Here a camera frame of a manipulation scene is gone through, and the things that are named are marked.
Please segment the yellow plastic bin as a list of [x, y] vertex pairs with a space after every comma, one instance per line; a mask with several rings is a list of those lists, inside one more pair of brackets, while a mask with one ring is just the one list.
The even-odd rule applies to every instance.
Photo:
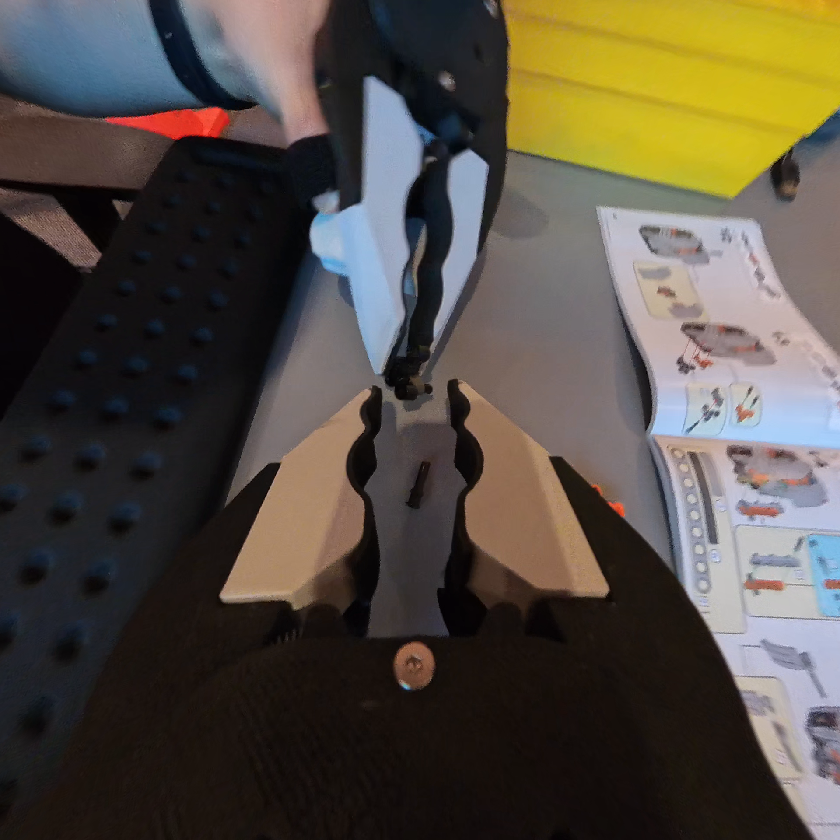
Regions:
[[838, 110], [839, 2], [503, 7], [512, 151], [734, 197]]

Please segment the black connector cluster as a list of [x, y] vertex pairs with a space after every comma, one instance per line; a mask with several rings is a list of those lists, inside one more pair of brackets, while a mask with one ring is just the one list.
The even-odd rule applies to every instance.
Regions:
[[385, 384], [393, 389], [398, 400], [412, 402], [420, 396], [433, 394], [433, 386], [421, 376], [430, 354], [427, 346], [410, 345], [404, 354], [390, 360], [385, 371]]

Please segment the orange strip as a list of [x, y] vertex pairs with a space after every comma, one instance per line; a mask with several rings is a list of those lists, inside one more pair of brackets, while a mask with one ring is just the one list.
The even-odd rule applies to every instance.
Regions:
[[174, 110], [128, 118], [110, 117], [106, 121], [111, 125], [158, 134], [170, 140], [186, 137], [219, 138], [230, 124], [228, 113], [221, 108]]

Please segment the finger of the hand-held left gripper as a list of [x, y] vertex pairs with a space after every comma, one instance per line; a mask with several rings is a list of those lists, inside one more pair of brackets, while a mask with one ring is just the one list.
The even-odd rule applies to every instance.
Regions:
[[481, 249], [489, 165], [470, 149], [427, 148], [409, 196], [406, 368], [422, 370], [436, 351]]
[[383, 375], [406, 315], [406, 204], [424, 146], [404, 99], [375, 77], [364, 79], [363, 111], [361, 200], [348, 209], [348, 269], [364, 349], [373, 373]]

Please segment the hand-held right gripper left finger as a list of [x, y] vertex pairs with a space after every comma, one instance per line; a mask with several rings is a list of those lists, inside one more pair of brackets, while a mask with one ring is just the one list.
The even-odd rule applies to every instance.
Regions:
[[221, 603], [330, 606], [350, 634], [368, 633], [381, 555], [366, 486], [382, 404], [379, 386], [363, 390], [283, 456]]

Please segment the black wristband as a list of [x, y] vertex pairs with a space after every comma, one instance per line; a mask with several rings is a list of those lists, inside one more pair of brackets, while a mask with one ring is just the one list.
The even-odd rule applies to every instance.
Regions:
[[211, 75], [199, 56], [178, 1], [149, 1], [156, 33], [175, 77], [205, 108], [244, 111], [251, 101], [231, 96]]

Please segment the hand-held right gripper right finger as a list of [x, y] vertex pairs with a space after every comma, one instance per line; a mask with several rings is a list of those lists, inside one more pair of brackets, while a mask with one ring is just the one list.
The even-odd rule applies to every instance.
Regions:
[[552, 599], [605, 599], [610, 587], [548, 449], [465, 381], [447, 384], [465, 482], [437, 591], [450, 636], [474, 636], [490, 611], [522, 618]]

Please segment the person's left hand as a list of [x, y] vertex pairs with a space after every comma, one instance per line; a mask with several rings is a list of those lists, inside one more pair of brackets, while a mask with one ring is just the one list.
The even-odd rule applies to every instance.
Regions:
[[330, 1], [184, 1], [182, 13], [211, 78], [260, 105], [289, 144], [327, 134], [314, 55]]

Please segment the open instruction booklet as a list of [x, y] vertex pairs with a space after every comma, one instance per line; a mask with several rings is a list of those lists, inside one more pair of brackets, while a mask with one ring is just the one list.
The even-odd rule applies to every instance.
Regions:
[[839, 361], [751, 219], [599, 206], [677, 576], [776, 779], [838, 838]]

